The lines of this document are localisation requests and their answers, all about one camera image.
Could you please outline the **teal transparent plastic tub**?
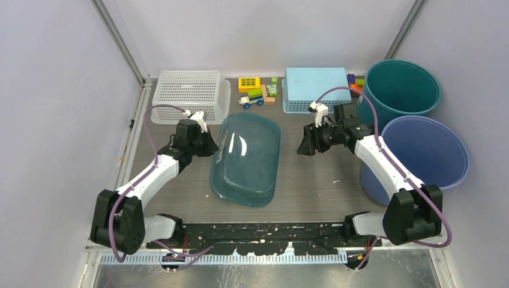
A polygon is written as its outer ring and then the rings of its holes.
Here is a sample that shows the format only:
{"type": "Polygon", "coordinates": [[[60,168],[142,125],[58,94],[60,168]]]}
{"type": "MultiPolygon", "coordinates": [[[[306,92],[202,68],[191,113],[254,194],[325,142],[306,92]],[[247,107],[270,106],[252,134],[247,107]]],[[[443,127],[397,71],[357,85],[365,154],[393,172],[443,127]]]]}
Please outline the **teal transparent plastic tub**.
{"type": "Polygon", "coordinates": [[[269,204],[276,190],[280,144],[281,130],[273,120],[247,112],[229,115],[212,159],[212,192],[240,205],[269,204]]]}

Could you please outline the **light blue perforated basket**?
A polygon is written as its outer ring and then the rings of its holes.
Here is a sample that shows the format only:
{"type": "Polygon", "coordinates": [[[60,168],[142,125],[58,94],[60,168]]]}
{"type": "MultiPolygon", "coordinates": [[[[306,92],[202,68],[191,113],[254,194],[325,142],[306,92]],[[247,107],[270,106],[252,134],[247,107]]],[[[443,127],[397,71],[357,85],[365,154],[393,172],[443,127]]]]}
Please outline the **light blue perforated basket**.
{"type": "Polygon", "coordinates": [[[282,80],[283,111],[306,114],[310,103],[324,92],[348,85],[344,68],[287,68],[282,80]]]}

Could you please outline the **white perforated plastic basket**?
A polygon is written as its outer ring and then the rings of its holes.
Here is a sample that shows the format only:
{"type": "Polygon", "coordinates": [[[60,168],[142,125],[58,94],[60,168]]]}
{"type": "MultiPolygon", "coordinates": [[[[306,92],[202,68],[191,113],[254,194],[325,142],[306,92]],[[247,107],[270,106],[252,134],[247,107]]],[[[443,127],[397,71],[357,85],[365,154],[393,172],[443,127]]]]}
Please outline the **white perforated plastic basket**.
{"type": "Polygon", "coordinates": [[[173,105],[191,113],[203,111],[208,125],[220,125],[229,114],[231,87],[221,72],[213,71],[169,71],[160,73],[151,110],[155,124],[176,124],[184,118],[173,105]]]}

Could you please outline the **teal round bucket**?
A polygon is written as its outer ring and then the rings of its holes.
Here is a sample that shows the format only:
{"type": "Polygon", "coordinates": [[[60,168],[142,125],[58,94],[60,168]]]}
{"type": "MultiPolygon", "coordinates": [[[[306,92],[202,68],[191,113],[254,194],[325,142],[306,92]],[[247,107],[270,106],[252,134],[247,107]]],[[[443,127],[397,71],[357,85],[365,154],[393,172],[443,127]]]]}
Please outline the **teal round bucket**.
{"type": "Polygon", "coordinates": [[[371,66],[364,78],[357,100],[357,114],[362,124],[374,124],[378,131],[393,119],[425,115],[441,100],[441,89],[434,76],[413,62],[389,59],[371,66]]]}

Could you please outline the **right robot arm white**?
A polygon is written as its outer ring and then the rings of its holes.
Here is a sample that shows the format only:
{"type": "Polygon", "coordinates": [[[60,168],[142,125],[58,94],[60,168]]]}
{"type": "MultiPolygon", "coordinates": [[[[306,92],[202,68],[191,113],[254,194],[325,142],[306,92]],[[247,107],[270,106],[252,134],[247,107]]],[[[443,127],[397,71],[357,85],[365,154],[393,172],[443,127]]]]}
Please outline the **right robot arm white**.
{"type": "Polygon", "coordinates": [[[383,214],[359,212],[345,216],[342,231],[345,243],[358,246],[370,235],[402,245],[441,234],[440,188],[426,185],[406,169],[383,138],[376,135],[377,128],[361,124],[353,104],[334,106],[333,119],[322,103],[312,102],[308,110],[315,120],[304,126],[297,153],[313,156],[334,145],[343,145],[372,171],[390,198],[383,214]]]}

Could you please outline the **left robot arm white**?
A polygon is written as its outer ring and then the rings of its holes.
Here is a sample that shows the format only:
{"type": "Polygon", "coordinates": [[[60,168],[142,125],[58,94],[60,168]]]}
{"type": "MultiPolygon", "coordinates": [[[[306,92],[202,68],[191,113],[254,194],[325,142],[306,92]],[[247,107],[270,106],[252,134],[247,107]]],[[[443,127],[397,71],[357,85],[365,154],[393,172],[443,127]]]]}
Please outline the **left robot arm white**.
{"type": "Polygon", "coordinates": [[[111,248],[115,254],[133,255],[142,244],[153,241],[178,248],[184,240],[181,219],[169,214],[148,218],[144,208],[194,157],[209,157],[216,151],[218,146],[203,119],[193,115],[180,120],[171,142],[157,151],[142,172],[115,191],[99,193],[90,240],[111,248]]]}

